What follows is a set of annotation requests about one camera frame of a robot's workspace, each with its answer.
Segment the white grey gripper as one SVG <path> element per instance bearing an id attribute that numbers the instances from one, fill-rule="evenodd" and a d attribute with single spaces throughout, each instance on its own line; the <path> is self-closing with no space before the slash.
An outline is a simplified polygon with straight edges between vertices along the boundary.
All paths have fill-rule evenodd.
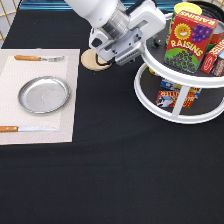
<path id="1" fill-rule="evenodd" d="M 129 9 L 118 2 L 107 22 L 91 29 L 89 46 L 107 63 L 123 65 L 143 54 L 145 42 L 165 25 L 165 15 L 154 0 L 138 0 Z M 152 39 L 154 48 L 160 45 L 160 39 Z"/>

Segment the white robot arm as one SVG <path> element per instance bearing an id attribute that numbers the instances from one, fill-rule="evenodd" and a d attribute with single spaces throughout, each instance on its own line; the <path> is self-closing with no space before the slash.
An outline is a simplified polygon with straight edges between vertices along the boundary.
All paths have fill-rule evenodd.
<path id="1" fill-rule="evenodd" d="M 145 42 L 166 26 L 154 0 L 126 8 L 120 0 L 65 0 L 91 25 L 89 47 L 106 62 L 124 65 L 145 52 Z"/>

